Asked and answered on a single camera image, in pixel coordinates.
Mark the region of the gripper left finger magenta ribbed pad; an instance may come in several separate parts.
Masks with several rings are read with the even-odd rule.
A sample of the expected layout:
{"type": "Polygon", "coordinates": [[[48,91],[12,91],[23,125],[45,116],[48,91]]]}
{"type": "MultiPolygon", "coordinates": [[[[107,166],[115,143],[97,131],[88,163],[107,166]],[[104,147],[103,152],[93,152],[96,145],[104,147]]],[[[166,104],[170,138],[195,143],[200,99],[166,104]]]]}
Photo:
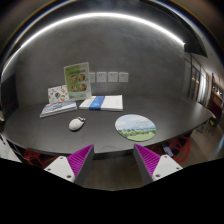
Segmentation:
{"type": "Polygon", "coordinates": [[[45,171],[82,186],[94,157],[94,145],[86,146],[68,157],[59,156],[45,171]]]}

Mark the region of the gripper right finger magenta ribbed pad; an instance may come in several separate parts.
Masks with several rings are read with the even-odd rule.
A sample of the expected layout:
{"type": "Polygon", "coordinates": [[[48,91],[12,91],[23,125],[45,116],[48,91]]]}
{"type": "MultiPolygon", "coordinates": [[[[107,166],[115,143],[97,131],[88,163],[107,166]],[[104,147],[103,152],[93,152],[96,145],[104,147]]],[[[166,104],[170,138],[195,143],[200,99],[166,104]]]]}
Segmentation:
{"type": "Polygon", "coordinates": [[[138,144],[134,145],[133,155],[144,185],[160,180],[182,169],[169,155],[160,156],[138,144]]]}

